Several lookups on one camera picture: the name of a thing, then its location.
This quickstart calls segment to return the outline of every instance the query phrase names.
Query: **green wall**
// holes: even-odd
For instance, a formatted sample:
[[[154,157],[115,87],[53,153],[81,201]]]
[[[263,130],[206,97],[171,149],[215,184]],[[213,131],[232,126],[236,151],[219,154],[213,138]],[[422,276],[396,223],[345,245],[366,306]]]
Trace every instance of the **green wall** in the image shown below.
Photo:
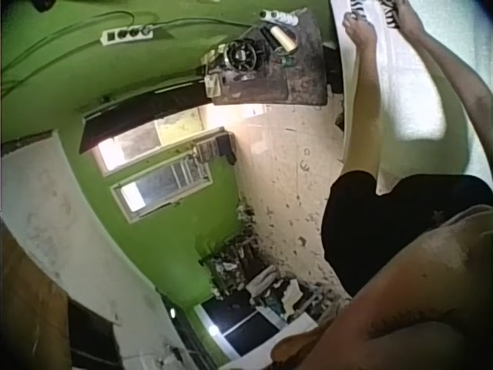
[[[128,0],[58,1],[38,13],[18,0],[2,16],[2,68],[37,41],[51,41],[2,73],[2,142],[43,130],[58,129],[69,163],[83,193],[116,243],[136,266],[177,304],[190,307],[208,297],[208,276],[196,260],[235,233],[236,184],[224,160],[211,164],[214,184],[144,220],[128,224],[109,186],[131,173],[164,160],[160,153],[110,177],[103,177],[91,153],[79,155],[82,117],[102,105],[102,97],[123,99],[157,86],[187,80],[211,47],[237,37],[230,25],[181,25],[156,31],[150,42],[103,47],[105,29],[128,25],[128,15],[88,22],[104,12],[124,10],[135,24],[182,17],[215,17],[254,23],[262,8],[293,10],[308,6],[318,17],[325,39],[332,39],[328,0]],[[75,32],[50,35],[81,22]]]
[[[89,204],[115,242],[160,291],[188,308],[210,296],[209,275],[197,260],[239,230],[233,168],[225,159],[210,164],[213,184],[179,203],[129,224],[109,187],[177,153],[159,153],[111,176],[103,177],[91,153],[79,155],[82,124],[59,130],[74,174]]]
[[[101,103],[103,95],[118,99],[139,89],[189,76],[200,57],[212,46],[241,34],[230,25],[181,25],[156,31],[152,41],[103,47],[105,29],[128,25],[128,15],[114,15],[90,22],[105,12],[132,12],[135,24],[182,17],[209,16],[254,23],[262,8],[292,10],[307,6],[316,16],[325,39],[334,33],[328,0],[128,0],[115,2],[58,1],[38,13],[29,1],[18,0],[2,17],[2,68],[38,40],[77,22],[75,32],[53,39],[21,64],[2,74],[2,141],[72,124],[60,116],[80,117]],[[12,86],[18,86],[5,96]]]

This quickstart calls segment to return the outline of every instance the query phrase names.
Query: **black shorts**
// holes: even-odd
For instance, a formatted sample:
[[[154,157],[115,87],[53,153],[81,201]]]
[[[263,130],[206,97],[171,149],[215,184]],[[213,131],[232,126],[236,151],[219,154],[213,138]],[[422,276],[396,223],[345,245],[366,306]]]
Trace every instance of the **black shorts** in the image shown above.
[[[491,189],[473,176],[416,175],[388,194],[376,189],[369,173],[345,173],[330,189],[322,220],[325,259],[352,296],[426,230],[469,207],[493,206]]]

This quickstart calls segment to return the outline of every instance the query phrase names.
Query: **white fabric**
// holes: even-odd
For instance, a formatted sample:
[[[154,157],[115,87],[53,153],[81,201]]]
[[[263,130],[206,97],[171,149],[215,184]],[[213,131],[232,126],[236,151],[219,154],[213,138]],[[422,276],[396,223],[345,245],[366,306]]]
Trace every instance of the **white fabric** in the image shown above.
[[[262,368],[265,368],[272,362],[272,360],[270,359],[270,353],[277,343],[287,337],[313,330],[317,326],[317,323],[310,316],[308,316],[307,313],[303,313],[299,318],[291,322],[288,326],[274,335],[271,339],[269,339],[259,347],[255,348],[251,352],[248,352],[242,358],[239,358],[222,366],[220,370],[260,370]]]
[[[346,135],[352,120],[357,56],[342,21],[355,0],[331,0],[344,74]],[[474,1],[411,0],[426,29],[493,83],[491,23]],[[378,0],[363,0],[377,30],[384,144],[381,166],[395,176],[466,173],[493,180],[486,155],[457,95],[433,62],[425,66],[397,29],[389,29]]]

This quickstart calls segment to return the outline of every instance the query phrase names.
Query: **bright window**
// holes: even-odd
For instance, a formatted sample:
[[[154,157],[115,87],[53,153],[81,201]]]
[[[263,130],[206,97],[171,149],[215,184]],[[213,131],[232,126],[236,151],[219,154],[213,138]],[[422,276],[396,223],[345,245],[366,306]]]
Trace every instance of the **bright window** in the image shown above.
[[[112,191],[126,218],[134,222],[211,183],[208,166],[188,153],[116,184]]]
[[[199,109],[188,109],[107,139],[94,151],[103,173],[107,174],[201,131]]]

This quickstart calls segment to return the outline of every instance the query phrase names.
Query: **person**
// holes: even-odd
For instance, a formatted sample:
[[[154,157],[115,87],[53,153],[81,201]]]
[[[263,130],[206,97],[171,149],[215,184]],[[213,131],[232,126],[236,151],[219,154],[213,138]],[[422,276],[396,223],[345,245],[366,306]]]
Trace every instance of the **person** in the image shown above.
[[[490,89],[426,32],[409,1],[395,6],[403,37],[430,55],[462,101],[493,173]],[[347,159],[321,237],[326,260],[354,298],[332,322],[278,343],[271,368],[480,368],[493,348],[493,193],[477,177],[415,175],[376,194],[377,34],[358,14],[347,13],[344,28],[360,66]]]

